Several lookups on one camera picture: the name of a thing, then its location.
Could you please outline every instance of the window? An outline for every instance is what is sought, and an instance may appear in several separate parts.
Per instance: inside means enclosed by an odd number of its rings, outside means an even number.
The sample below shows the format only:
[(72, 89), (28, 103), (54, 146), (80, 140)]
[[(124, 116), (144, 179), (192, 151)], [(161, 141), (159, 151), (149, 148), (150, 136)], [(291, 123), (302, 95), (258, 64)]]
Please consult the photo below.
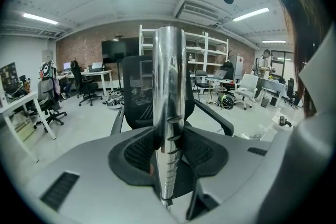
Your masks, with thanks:
[(287, 51), (272, 50), (271, 66), (275, 74), (284, 78), (286, 84), (291, 78), (294, 79), (294, 88), (297, 89), (294, 68), (294, 53)]

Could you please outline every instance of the gray plastic panel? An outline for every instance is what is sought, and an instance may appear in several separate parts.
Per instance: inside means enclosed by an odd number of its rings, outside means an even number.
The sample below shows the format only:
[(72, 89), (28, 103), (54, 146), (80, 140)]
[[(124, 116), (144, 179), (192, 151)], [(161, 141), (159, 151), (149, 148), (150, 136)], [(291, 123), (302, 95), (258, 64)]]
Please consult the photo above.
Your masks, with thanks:
[[(176, 223), (162, 206), (151, 187), (135, 187), (121, 181), (108, 165), (110, 150), (120, 142), (148, 128), (132, 130), (99, 140), (81, 144), (41, 170), (27, 188), (36, 197), (41, 195), (63, 172), (78, 174), (80, 178), (59, 208), (59, 213), (79, 223)], [(214, 197), (218, 206), (192, 222), (223, 221), (226, 214), (234, 215), (227, 220), (254, 216), (269, 190), (285, 150), (288, 134), (276, 135), (274, 141), (244, 140), (197, 128), (191, 130), (224, 145), (229, 160), (213, 177), (201, 178), (202, 190)], [(267, 150), (265, 157), (248, 152), (256, 147)], [(249, 193), (256, 205), (244, 201)]]

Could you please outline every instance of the air vent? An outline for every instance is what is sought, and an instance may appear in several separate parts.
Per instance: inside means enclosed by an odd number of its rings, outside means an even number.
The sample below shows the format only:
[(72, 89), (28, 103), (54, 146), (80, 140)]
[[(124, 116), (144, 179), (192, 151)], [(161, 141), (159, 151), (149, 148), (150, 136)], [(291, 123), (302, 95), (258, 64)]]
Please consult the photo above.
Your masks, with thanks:
[(183, 5), (178, 18), (205, 26), (214, 25), (219, 20), (219, 16), (211, 10), (190, 4)]
[(78, 178), (78, 175), (64, 172), (43, 194), (41, 201), (57, 211), (70, 193)]
[(257, 147), (250, 147), (247, 151), (254, 153), (254, 154), (258, 154), (260, 156), (265, 156), (267, 153), (266, 150), (262, 150), (261, 148), (257, 148)]

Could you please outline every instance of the trash bin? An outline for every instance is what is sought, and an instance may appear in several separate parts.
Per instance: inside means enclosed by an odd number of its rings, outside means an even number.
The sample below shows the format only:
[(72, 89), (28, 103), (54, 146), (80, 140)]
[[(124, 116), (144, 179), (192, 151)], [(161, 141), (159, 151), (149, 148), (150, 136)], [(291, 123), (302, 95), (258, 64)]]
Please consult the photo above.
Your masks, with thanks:
[(278, 101), (278, 99), (275, 98), (275, 97), (273, 97), (272, 100), (271, 100), (271, 102), (270, 102), (270, 105), (275, 106), (275, 104), (277, 103), (277, 101)]
[(263, 108), (267, 107), (268, 102), (269, 102), (269, 99), (267, 97), (264, 97), (261, 101), (261, 106)]

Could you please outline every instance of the brick wall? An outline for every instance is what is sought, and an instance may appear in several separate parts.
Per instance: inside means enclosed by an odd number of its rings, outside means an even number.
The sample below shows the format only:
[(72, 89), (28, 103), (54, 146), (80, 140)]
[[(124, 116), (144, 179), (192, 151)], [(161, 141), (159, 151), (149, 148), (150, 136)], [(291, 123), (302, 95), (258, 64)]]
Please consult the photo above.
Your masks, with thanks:
[[(250, 73), (254, 62), (254, 50), (245, 44), (237, 41), (233, 38), (227, 37), (216, 31), (204, 29), (202, 27), (188, 25), (180, 22), (166, 22), (160, 20), (137, 20), (130, 22), (119, 22), (106, 24), (101, 26), (92, 27), (73, 35), (70, 35), (56, 44), (56, 59), (57, 59), (57, 69), (63, 69), (63, 63), (70, 62), (76, 59), (79, 66), (84, 69), (93, 62), (102, 62), (101, 53), (101, 42), (105, 40), (112, 40), (117, 35), (122, 35), (125, 38), (138, 37), (139, 36), (139, 25), (142, 24), (142, 28), (157, 29), (163, 26), (177, 26), (181, 27), (186, 32), (202, 34), (202, 31), (209, 33), (210, 37), (226, 40), (229, 39), (229, 49), (232, 50), (233, 55), (239, 53), (240, 56), (244, 57), (244, 70)], [(198, 54), (198, 61), (203, 61), (203, 55)], [(225, 61), (224, 56), (208, 56), (208, 62), (223, 63)], [(117, 64), (110, 63), (107, 64), (108, 69), (111, 69), (112, 77), (114, 80), (118, 79), (117, 76)], [(194, 71), (195, 66), (197, 69), (202, 69), (202, 65), (188, 65), (189, 69)], [(208, 66), (207, 72), (214, 73), (219, 67)]]

